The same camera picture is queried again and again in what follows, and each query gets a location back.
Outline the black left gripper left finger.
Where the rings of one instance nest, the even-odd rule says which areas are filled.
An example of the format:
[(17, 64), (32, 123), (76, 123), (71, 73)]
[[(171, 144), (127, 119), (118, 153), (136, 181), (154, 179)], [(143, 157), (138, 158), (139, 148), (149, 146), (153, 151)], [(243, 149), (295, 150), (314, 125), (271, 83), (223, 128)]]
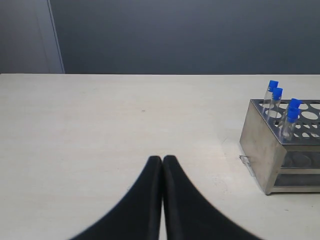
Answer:
[(74, 240), (158, 240), (163, 197), (163, 162), (150, 156), (126, 195)]

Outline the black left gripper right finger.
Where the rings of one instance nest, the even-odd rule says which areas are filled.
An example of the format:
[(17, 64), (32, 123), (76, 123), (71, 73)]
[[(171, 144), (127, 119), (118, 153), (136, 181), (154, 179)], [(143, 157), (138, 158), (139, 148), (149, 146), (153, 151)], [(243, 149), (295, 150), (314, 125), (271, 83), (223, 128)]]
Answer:
[(258, 240), (211, 205), (174, 155), (163, 159), (163, 204), (168, 240)]

